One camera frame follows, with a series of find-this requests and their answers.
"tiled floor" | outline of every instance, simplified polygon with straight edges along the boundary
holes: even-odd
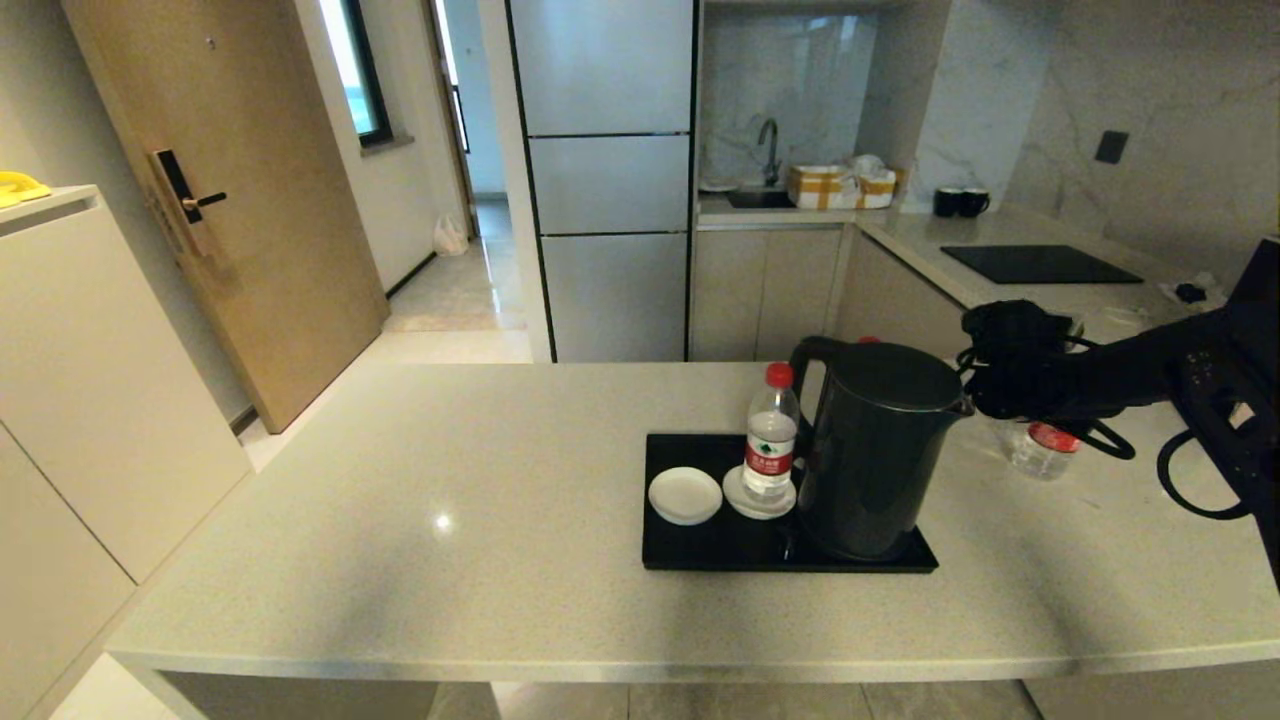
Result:
[[[438,258],[392,300],[383,334],[352,364],[531,363],[506,206],[480,208],[484,242]],[[241,434],[261,470],[342,387],[343,377],[282,434],[261,421]],[[1030,720],[1018,683],[879,685],[626,685],[443,683],[430,720]],[[102,656],[59,706],[58,720],[177,717],[115,660]]]
[[[456,258],[436,258],[392,297],[388,332],[524,329],[525,304],[500,201],[476,204],[480,242]]]

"water bottle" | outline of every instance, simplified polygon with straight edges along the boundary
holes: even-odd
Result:
[[[1010,423],[1006,452],[1009,461],[1038,480],[1062,477],[1080,450],[1080,441],[1047,423]]]
[[[760,500],[783,495],[791,483],[791,456],[800,428],[800,401],[791,391],[791,365],[772,363],[765,386],[746,414],[746,461],[742,484]]]

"red bottle cap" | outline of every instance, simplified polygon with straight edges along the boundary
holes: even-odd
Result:
[[[769,363],[769,369],[764,372],[764,382],[769,387],[791,387],[794,379],[791,365],[786,363]]]
[[[1027,434],[1041,446],[1057,452],[1075,452],[1080,450],[1080,439],[1071,433],[1060,430],[1046,423],[1032,423],[1027,428]]]

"robotic arm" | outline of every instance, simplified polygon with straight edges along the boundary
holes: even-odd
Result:
[[[1161,484],[1198,515],[1220,520],[1253,515],[1280,587],[1276,249],[1263,241],[1226,306],[1110,345],[1070,337],[1070,318],[1050,315],[1025,300],[975,307],[963,320],[973,338],[959,356],[961,372],[973,370],[965,391],[988,416],[1048,423],[1121,460],[1134,457],[1133,446],[1102,419],[1125,407],[1172,401],[1188,430],[1161,450],[1156,462]],[[1252,296],[1242,293],[1251,273],[1261,287]],[[1073,345],[1087,350],[1068,352]],[[1249,414],[1233,424],[1233,416]],[[1169,460],[1192,438],[1239,497],[1236,506],[1203,510],[1178,493]]]

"white dish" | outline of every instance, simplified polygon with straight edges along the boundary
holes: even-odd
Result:
[[[649,483],[649,503],[675,525],[705,523],[722,502],[719,486],[698,468],[663,470]]]
[[[786,491],[774,502],[762,502],[746,492],[742,484],[742,466],[724,473],[724,498],[742,515],[753,520],[772,520],[781,518],[796,506],[796,487],[787,483]]]

